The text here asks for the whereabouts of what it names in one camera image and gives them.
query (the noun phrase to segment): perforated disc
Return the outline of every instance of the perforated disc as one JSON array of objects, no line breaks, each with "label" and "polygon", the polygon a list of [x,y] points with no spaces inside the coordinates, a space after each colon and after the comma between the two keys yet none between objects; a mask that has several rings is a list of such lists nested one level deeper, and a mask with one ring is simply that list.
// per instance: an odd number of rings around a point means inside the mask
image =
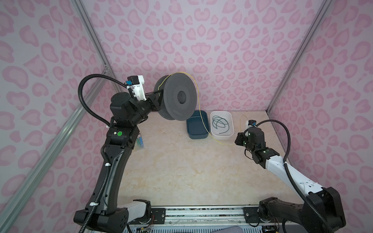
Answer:
[{"label": "perforated disc", "polygon": [[[167,76],[158,80],[154,90]],[[168,120],[187,120],[195,110],[197,104],[197,92],[193,81],[183,73],[175,73],[169,76],[161,87],[163,89],[163,101],[159,114]]]}]

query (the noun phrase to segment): white container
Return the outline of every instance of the white container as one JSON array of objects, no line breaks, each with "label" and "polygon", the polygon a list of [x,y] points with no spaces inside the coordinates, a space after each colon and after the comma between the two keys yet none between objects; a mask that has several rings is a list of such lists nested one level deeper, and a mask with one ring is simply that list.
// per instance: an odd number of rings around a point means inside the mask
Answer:
[{"label": "white container", "polygon": [[212,111],[210,129],[217,140],[229,140],[234,134],[232,114],[227,111]]}]

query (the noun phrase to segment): blue container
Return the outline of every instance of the blue container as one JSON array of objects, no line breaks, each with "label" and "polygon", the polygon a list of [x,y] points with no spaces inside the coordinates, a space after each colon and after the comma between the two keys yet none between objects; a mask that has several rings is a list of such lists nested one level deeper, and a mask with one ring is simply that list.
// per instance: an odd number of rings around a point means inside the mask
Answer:
[{"label": "blue container", "polygon": [[191,139],[207,138],[207,136],[209,135],[209,133],[203,126],[201,115],[203,118],[203,122],[205,123],[206,129],[210,131],[209,118],[207,116],[207,113],[201,110],[200,114],[199,110],[195,110],[193,115],[186,122],[186,130],[188,131],[188,135]]}]

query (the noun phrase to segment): pink wall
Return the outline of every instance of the pink wall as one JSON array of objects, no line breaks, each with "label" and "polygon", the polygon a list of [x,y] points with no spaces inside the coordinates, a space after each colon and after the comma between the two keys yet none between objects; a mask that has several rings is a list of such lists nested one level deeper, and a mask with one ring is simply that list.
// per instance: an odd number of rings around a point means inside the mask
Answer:
[{"label": "pink wall", "polygon": [[1,211],[79,104],[80,79],[102,67],[69,0],[0,9]]},{"label": "pink wall", "polygon": [[294,166],[340,193],[343,233],[373,229],[372,12],[336,1],[270,115],[291,132]]},{"label": "pink wall", "polygon": [[118,78],[192,74],[202,107],[266,109],[321,0],[84,0]]},{"label": "pink wall", "polygon": [[[92,104],[92,110],[106,120],[112,116],[110,98],[114,93],[108,81]],[[104,123],[89,114],[84,116],[10,233],[78,231],[73,217],[85,207],[96,185],[106,132]]]}]

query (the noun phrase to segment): beige table surface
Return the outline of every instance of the beige table surface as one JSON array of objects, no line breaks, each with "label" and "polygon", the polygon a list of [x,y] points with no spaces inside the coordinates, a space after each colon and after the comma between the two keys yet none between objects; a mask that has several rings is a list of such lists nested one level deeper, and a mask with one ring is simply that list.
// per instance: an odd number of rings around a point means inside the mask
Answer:
[{"label": "beige table surface", "polygon": [[[234,145],[243,114],[257,122],[268,119],[264,111],[232,112],[235,134],[222,142]],[[242,117],[243,130],[245,121]],[[283,156],[272,124],[260,127],[266,145]],[[258,205],[272,196],[301,203],[279,178],[246,158],[244,147],[221,145],[210,136],[190,139],[185,121],[166,120],[158,113],[150,113],[139,129],[145,149],[134,150],[127,162],[118,205],[133,199],[149,200],[158,206]]]}]

